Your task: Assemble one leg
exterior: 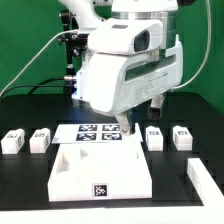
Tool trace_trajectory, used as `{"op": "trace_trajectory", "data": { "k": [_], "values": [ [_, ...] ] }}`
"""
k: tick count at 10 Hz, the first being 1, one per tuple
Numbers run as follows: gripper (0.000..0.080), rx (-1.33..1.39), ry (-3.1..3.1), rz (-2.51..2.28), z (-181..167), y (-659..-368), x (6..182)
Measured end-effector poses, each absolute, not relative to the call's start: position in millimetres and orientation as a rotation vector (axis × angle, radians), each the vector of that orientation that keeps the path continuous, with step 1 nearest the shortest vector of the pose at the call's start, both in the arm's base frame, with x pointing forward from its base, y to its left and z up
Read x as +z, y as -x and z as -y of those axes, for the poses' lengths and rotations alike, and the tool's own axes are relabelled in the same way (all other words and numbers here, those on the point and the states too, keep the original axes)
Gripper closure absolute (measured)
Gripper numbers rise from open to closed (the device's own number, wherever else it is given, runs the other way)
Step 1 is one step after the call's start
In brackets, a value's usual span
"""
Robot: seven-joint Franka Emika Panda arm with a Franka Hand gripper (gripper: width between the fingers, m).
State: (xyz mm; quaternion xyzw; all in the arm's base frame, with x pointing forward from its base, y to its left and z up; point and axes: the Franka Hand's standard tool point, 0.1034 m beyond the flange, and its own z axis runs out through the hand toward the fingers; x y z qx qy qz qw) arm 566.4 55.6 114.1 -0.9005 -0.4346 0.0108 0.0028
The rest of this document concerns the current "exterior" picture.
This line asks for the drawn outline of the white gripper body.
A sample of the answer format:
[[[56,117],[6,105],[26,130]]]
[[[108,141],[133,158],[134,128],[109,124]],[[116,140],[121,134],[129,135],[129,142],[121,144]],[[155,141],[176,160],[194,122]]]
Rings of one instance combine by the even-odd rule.
[[[89,63],[91,107],[116,116],[178,85],[183,75],[183,49],[179,40],[165,58],[149,60],[149,53],[121,56],[96,53]]]

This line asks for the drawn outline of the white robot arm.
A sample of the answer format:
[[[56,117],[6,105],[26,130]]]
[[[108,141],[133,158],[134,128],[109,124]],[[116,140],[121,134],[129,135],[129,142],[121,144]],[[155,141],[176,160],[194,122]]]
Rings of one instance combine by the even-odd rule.
[[[87,42],[72,97],[111,116],[132,133],[129,111],[177,86],[183,49],[176,33],[177,0],[59,0]]]

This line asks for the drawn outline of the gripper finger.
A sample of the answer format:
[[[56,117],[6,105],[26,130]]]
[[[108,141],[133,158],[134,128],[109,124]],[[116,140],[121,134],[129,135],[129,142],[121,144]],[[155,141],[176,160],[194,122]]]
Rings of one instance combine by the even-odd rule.
[[[152,98],[148,110],[148,116],[150,120],[158,120],[161,118],[163,102],[164,102],[163,94],[156,95]]]
[[[124,136],[130,136],[132,134],[132,121],[128,112],[123,112],[116,116],[116,119],[120,125],[120,132]]]

